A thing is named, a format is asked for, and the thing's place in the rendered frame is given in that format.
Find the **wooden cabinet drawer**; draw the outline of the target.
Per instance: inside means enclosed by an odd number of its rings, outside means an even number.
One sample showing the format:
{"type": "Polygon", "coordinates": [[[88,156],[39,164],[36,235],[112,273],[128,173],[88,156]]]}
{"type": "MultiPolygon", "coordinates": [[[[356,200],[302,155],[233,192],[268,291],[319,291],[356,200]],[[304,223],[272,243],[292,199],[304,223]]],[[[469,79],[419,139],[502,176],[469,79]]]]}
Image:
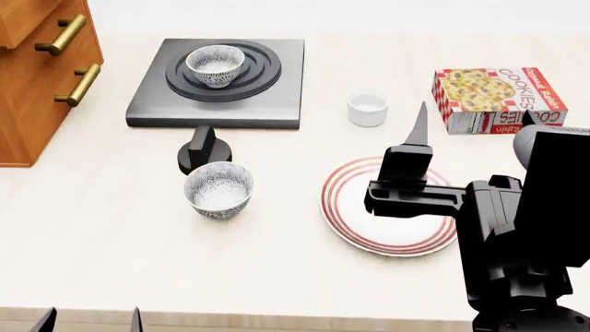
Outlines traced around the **wooden cabinet drawer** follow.
{"type": "Polygon", "coordinates": [[[0,47],[15,49],[63,0],[0,0],[0,47]]]}

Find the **white plate with red rings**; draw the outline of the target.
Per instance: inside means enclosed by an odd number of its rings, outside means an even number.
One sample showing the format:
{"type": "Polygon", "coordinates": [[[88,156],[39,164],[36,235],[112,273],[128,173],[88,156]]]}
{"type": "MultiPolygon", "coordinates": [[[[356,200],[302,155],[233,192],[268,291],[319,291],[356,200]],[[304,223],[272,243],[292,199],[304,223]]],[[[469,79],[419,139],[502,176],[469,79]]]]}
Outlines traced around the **white plate with red rings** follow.
{"type": "Polygon", "coordinates": [[[383,256],[422,256],[451,244],[456,239],[453,218],[384,218],[367,212],[366,190],[381,164],[381,157],[351,160],[325,179],[319,208],[330,229],[347,243],[383,256]]]}

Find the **flat black stove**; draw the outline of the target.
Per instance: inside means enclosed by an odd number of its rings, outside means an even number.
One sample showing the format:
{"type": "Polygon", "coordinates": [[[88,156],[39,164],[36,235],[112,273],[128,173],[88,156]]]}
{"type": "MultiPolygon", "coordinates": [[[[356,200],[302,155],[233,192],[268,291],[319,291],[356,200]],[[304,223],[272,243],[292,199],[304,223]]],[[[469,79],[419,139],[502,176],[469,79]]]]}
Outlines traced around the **flat black stove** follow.
{"type": "Polygon", "coordinates": [[[126,110],[132,127],[298,129],[305,41],[301,39],[246,40],[261,43],[277,54],[277,82],[255,96],[239,101],[207,102],[186,99],[171,90],[165,71],[172,58],[190,42],[208,39],[166,39],[126,110]]]}

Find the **round black stove burner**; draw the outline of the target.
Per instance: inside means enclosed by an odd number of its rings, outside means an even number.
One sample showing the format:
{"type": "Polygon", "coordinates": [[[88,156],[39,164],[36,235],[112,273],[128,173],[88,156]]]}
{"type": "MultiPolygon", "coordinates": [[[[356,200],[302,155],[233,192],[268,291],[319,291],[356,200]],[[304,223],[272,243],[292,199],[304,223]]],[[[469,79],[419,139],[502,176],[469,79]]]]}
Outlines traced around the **round black stove burner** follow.
{"type": "Polygon", "coordinates": [[[165,77],[171,90],[194,101],[239,101],[267,90],[277,82],[281,63],[275,52],[261,43],[246,40],[208,39],[191,41],[167,64],[165,77]],[[203,46],[225,44],[240,49],[245,54],[241,73],[227,87],[209,88],[190,73],[185,63],[188,54],[203,46]]]}

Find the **patterned black white bowl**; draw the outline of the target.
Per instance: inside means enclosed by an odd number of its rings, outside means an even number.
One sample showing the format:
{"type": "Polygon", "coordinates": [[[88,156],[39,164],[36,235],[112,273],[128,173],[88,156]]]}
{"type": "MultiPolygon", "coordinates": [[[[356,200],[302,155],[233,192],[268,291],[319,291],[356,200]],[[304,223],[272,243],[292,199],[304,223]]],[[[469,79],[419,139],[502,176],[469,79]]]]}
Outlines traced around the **patterned black white bowl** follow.
{"type": "Polygon", "coordinates": [[[201,47],[185,59],[195,79],[212,89],[226,88],[241,73],[244,62],[242,50],[223,44],[201,47]]]}
{"type": "Polygon", "coordinates": [[[254,177],[235,162],[211,162],[191,171],[183,185],[191,207],[205,218],[225,220],[247,206],[254,177]]]}

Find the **wooden cabinet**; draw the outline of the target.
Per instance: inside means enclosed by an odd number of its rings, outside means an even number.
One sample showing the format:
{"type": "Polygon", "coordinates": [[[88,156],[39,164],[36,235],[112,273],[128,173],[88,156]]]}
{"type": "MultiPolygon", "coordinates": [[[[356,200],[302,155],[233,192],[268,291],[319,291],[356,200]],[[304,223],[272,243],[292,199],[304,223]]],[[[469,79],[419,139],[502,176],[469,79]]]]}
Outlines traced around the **wooden cabinet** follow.
{"type": "Polygon", "coordinates": [[[32,166],[74,107],[53,101],[68,95],[81,77],[78,68],[102,65],[100,42],[88,0],[63,0],[15,49],[0,47],[0,168],[32,166]],[[77,15],[87,22],[59,56],[36,52],[36,43],[52,43],[60,18],[77,15]]]}

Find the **black stove knob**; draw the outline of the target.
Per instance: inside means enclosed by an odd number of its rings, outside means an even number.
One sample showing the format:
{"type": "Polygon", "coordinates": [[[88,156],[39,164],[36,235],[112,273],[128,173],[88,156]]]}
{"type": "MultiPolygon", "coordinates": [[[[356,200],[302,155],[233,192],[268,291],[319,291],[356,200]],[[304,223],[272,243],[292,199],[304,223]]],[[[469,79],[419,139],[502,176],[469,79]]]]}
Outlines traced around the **black stove knob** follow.
{"type": "Polygon", "coordinates": [[[179,149],[177,162],[180,171],[188,175],[211,162],[232,162],[232,152],[228,143],[216,137],[213,127],[201,125],[192,140],[179,149]]]}

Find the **red cookies box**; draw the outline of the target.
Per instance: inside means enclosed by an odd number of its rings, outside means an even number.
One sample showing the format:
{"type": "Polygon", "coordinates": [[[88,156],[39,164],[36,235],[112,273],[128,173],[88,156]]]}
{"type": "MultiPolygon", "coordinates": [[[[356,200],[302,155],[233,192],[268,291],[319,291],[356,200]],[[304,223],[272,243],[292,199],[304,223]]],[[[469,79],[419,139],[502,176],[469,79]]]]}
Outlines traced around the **red cookies box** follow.
{"type": "Polygon", "coordinates": [[[563,126],[568,109],[538,68],[435,71],[431,93],[450,135],[509,135],[532,112],[542,124],[563,126]]]}

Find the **small white ramekin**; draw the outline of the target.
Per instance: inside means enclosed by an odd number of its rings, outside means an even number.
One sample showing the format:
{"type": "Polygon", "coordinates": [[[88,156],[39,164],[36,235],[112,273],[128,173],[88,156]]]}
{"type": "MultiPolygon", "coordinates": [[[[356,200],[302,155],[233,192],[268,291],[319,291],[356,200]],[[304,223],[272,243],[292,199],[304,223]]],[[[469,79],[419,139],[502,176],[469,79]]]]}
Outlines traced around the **small white ramekin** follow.
{"type": "Polygon", "coordinates": [[[356,126],[375,127],[387,118],[389,101],[379,90],[359,89],[347,98],[348,120],[356,126]]]}

